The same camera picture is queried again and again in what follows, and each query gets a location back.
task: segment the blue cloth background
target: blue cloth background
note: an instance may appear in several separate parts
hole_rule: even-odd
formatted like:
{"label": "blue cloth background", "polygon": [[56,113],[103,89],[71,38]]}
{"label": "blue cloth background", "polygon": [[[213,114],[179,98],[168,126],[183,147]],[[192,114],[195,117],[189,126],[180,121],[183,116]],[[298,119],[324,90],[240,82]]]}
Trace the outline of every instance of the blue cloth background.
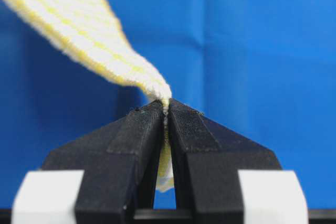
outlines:
{"label": "blue cloth background", "polygon": [[[276,152],[310,208],[336,208],[336,0],[109,0],[176,99]],[[47,153],[146,103],[0,2],[0,207]],[[174,191],[156,207],[173,207]]]}

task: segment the black clamp jaw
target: black clamp jaw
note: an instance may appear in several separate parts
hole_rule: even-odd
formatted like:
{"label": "black clamp jaw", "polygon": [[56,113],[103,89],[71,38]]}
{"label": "black clamp jaw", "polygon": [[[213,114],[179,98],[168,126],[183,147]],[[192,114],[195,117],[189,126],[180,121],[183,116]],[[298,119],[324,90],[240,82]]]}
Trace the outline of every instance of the black clamp jaw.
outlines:
{"label": "black clamp jaw", "polygon": [[[42,170],[85,171],[75,204],[77,224],[244,223],[237,171],[280,170],[273,151],[172,99],[176,210],[153,210],[163,119],[162,105],[154,101],[50,152]],[[310,223],[336,223],[335,211],[320,213],[310,212]]]}

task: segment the blue backdrop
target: blue backdrop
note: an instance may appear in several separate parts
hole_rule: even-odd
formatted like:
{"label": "blue backdrop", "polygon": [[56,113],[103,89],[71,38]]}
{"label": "blue backdrop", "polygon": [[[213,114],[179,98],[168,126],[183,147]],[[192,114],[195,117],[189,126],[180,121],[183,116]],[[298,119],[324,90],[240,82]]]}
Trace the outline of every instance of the blue backdrop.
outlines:
{"label": "blue backdrop", "polygon": [[[336,208],[336,0],[109,0],[176,99],[271,148]],[[0,207],[67,141],[146,103],[71,62],[0,2]],[[173,207],[174,192],[156,207]]]}

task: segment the woven fabric strap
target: woven fabric strap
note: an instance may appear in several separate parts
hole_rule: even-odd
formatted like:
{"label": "woven fabric strap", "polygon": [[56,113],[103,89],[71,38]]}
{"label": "woven fabric strap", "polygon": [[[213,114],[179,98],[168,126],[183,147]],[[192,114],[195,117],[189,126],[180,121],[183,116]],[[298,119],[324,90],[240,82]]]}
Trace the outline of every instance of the woven fabric strap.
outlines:
{"label": "woven fabric strap", "polygon": [[[4,0],[52,45],[110,82],[139,87],[159,99],[167,114],[172,93],[158,70],[127,41],[107,0]],[[158,189],[173,186],[170,147],[165,141]]]}

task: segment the white block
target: white block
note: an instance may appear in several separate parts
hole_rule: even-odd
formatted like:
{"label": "white block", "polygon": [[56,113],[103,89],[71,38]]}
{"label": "white block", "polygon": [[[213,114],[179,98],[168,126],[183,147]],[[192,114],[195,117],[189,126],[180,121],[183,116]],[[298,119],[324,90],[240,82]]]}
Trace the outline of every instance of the white block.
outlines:
{"label": "white block", "polygon": [[300,183],[289,170],[239,170],[244,224],[308,224]]}
{"label": "white block", "polygon": [[83,170],[28,172],[14,200],[12,224],[76,224]]}

